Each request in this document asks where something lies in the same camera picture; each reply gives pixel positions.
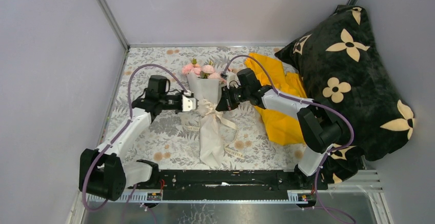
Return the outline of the cream printed ribbon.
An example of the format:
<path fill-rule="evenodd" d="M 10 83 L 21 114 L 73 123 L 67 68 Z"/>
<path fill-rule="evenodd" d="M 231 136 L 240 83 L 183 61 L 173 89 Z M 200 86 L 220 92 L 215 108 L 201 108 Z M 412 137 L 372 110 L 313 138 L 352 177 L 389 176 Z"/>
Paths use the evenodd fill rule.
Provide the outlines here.
<path fill-rule="evenodd" d="M 233 149 L 228 148 L 229 145 L 220 135 L 220 125 L 225 125 L 235 131 L 234 138 L 237 137 L 238 127 L 232 121 L 226 119 L 222 112 L 216 111 L 216 104 L 202 99 L 198 102 L 198 113 L 201 116 L 199 124 L 193 126 L 191 119 L 183 115 L 181 116 L 182 125 L 189 131 L 199 132 L 200 137 L 200 160 L 210 165 L 218 167 L 224 154 L 228 153 L 232 156 L 243 158 L 243 154 Z"/>

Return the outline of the white wrapping paper sheet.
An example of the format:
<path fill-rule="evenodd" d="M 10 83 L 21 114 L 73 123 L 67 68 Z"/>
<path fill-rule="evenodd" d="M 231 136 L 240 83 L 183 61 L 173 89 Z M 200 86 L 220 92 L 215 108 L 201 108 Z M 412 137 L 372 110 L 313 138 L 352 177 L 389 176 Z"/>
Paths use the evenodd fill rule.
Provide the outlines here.
<path fill-rule="evenodd" d="M 221 99 L 221 89 L 226 87 L 226 84 L 222 84 L 215 78 L 199 78 L 194 73 L 189 73 L 187 79 L 190 91 L 198 100 L 197 111 L 201 116 L 199 121 L 200 160 L 209 167 L 220 167 L 225 154 L 220 125 L 225 125 L 235 132 L 238 131 L 237 125 L 224 118 L 223 112 L 216 109 Z"/>

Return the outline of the pink fake flower stem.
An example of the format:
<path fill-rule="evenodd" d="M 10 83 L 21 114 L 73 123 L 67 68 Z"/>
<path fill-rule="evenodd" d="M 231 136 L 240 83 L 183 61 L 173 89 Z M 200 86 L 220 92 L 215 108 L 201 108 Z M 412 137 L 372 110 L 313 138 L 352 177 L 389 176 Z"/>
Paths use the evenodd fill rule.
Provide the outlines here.
<path fill-rule="evenodd" d="M 201 67 L 200 78 L 203 78 L 203 79 L 219 79 L 220 77 L 221 76 L 215 70 L 214 63 L 212 61 L 209 61 L 208 64 L 203 65 Z"/>
<path fill-rule="evenodd" d="M 188 75 L 189 73 L 192 72 L 196 76 L 199 76 L 201 71 L 202 71 L 201 66 L 197 63 L 196 58 L 193 58 L 190 63 L 182 67 L 183 75 Z"/>

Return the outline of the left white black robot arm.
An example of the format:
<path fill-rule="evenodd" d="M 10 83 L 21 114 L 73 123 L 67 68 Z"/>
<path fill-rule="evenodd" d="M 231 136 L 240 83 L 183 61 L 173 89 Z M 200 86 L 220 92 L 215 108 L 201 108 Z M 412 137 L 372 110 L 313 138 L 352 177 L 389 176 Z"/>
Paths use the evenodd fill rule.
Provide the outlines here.
<path fill-rule="evenodd" d="M 80 156 L 79 190 L 106 200 L 118 200 L 124 189 L 136 183 L 152 189 L 159 183 L 158 166 L 139 161 L 125 166 L 122 159 L 138 136 L 164 110 L 176 113 L 196 108 L 191 91 L 170 90 L 170 81 L 161 75 L 152 75 L 147 88 L 130 102 L 124 123 L 95 149 L 85 149 Z"/>

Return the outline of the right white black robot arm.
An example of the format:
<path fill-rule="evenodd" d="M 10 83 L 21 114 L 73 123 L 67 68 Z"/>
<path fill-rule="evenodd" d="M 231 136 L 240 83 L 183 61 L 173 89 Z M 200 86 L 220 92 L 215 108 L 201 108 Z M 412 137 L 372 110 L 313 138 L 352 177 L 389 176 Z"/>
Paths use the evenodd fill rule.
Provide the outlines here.
<path fill-rule="evenodd" d="M 221 88 L 217 111 L 231 111 L 243 102 L 263 110 L 278 111 L 296 119 L 307 145 L 294 175 L 297 187 L 307 189 L 314 183 L 314 173 L 320 169 L 327 150 L 344 134 L 344 123 L 332 110 L 310 98 L 300 98 L 262 85 L 249 69 L 243 69 L 237 80 L 228 80 Z"/>

